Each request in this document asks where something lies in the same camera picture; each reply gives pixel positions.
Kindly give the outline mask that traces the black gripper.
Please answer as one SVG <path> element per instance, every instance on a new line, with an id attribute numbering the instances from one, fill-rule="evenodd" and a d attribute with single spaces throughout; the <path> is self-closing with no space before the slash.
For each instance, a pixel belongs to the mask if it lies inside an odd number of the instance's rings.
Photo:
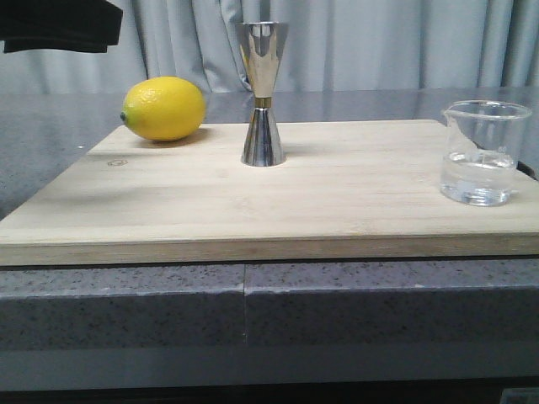
<path id="1" fill-rule="evenodd" d="M 119 43 L 122 17 L 108 1 L 2 1 L 3 51 L 105 53 Z"/>

